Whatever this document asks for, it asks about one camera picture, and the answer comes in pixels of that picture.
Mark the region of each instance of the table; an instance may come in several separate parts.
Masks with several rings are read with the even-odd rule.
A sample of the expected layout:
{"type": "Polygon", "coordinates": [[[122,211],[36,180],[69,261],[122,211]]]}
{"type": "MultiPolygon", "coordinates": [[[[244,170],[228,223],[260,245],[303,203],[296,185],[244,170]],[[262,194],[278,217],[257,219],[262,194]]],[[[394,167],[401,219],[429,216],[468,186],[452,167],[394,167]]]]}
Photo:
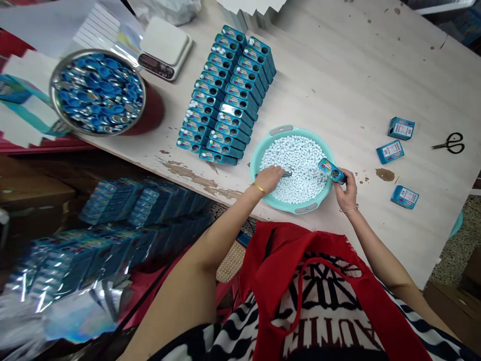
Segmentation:
{"type": "MultiPolygon", "coordinates": [[[[135,137],[81,137],[231,205],[251,183],[251,155],[270,129],[308,129],[329,144],[336,164],[355,172],[361,212],[423,288],[481,168],[481,60],[399,1],[290,2],[275,27],[257,34],[271,46],[278,73],[244,158],[235,167],[213,165],[175,144],[194,82],[224,24],[215,0],[202,5],[199,16],[182,27],[195,44],[176,82],[144,72],[166,104],[161,126],[135,137]],[[382,165],[375,149],[394,140],[386,135],[394,116],[416,122],[414,137],[402,141],[405,157],[382,165]],[[462,154],[430,149],[455,131],[464,135],[462,154]],[[378,177],[381,168],[394,179],[378,177]],[[414,210],[390,202],[396,185],[420,194],[414,210]]],[[[260,202],[252,216],[345,234],[365,260],[334,192],[307,214],[260,202]]]]}

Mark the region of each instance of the metal bucket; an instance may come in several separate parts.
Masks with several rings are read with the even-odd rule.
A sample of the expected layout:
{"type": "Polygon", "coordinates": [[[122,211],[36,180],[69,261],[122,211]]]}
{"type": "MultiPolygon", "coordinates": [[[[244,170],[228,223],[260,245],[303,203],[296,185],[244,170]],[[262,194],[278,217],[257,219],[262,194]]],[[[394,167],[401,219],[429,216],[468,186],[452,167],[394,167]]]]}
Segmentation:
{"type": "Polygon", "coordinates": [[[162,102],[162,98],[160,94],[158,94],[151,86],[149,86],[145,80],[140,75],[140,72],[132,66],[130,62],[125,60],[124,58],[120,57],[119,55],[102,49],[86,49],[86,50],[79,50],[76,51],[68,56],[66,56],[58,65],[55,67],[52,76],[50,77],[50,88],[49,88],[50,98],[52,100],[54,109],[58,116],[67,123],[71,128],[75,131],[91,136],[97,137],[109,137],[114,135],[138,135],[143,134],[152,129],[156,128],[164,114],[164,106],[162,102]],[[119,63],[123,64],[125,67],[132,70],[132,72],[139,78],[140,85],[142,87],[142,94],[144,97],[144,101],[142,106],[140,107],[139,114],[135,119],[132,119],[131,123],[122,130],[119,130],[115,133],[106,133],[100,134],[95,132],[89,132],[87,130],[82,129],[73,121],[68,114],[62,111],[62,103],[60,98],[58,97],[57,90],[55,88],[55,84],[62,81],[61,73],[63,70],[67,68],[68,65],[71,65],[75,60],[84,57],[86,55],[101,53],[108,55],[116,59],[119,63]]]}

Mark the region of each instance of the digital scale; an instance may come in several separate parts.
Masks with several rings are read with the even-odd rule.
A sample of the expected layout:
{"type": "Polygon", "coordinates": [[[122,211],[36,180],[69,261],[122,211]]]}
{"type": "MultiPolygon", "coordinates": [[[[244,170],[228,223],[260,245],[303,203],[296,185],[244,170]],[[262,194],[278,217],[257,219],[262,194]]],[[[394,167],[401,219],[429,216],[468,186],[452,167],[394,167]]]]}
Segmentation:
{"type": "Polygon", "coordinates": [[[181,29],[153,17],[140,42],[139,64],[150,73],[173,81],[192,47],[192,38],[181,29]]]}

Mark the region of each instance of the hand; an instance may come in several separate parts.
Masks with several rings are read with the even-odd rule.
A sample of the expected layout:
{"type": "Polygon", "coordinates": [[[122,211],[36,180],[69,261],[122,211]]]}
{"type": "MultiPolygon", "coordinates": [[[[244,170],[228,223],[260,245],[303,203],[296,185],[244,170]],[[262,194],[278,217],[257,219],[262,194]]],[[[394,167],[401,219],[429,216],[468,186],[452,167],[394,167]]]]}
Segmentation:
{"type": "Polygon", "coordinates": [[[346,190],[343,191],[341,185],[336,182],[334,183],[334,189],[336,191],[337,203],[343,211],[350,211],[357,207],[356,196],[357,196],[357,185],[356,179],[352,172],[347,169],[339,168],[342,173],[346,176],[346,190]]]}
{"type": "Polygon", "coordinates": [[[269,194],[277,187],[277,183],[284,174],[284,170],[279,166],[271,165],[269,168],[261,170],[256,177],[256,184],[261,187],[266,194],[269,194]]]}

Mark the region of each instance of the bracelet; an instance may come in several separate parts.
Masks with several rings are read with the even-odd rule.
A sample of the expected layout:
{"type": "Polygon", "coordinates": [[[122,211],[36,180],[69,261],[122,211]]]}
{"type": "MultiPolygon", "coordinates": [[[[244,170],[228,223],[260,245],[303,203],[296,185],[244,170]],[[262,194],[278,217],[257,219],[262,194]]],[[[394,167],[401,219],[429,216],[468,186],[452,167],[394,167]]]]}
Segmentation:
{"type": "Polygon", "coordinates": [[[339,212],[341,213],[348,213],[348,212],[352,212],[352,211],[357,211],[359,209],[359,205],[356,204],[356,208],[354,208],[353,210],[350,210],[350,211],[343,211],[342,209],[339,210],[339,212]]]}
{"type": "Polygon", "coordinates": [[[267,193],[266,193],[261,187],[259,187],[256,183],[252,183],[251,186],[254,186],[254,187],[256,187],[259,191],[261,191],[262,194],[264,195],[264,197],[267,196],[267,193]]]}

